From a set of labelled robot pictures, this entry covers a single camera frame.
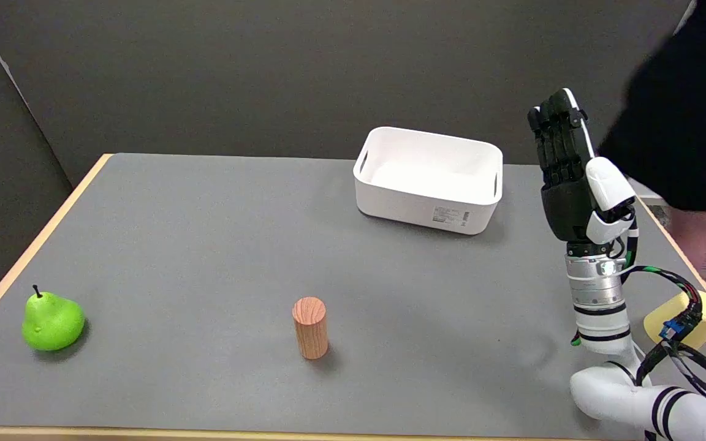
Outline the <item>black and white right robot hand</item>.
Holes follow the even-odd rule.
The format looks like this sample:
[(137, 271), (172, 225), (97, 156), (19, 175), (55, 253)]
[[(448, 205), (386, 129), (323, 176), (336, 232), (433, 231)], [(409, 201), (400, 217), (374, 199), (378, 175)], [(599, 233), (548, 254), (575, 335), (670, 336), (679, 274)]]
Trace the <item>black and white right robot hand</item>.
[(588, 115), (569, 88), (528, 111), (553, 234), (571, 255), (602, 254), (613, 243), (638, 243), (636, 193), (620, 169), (594, 152)]

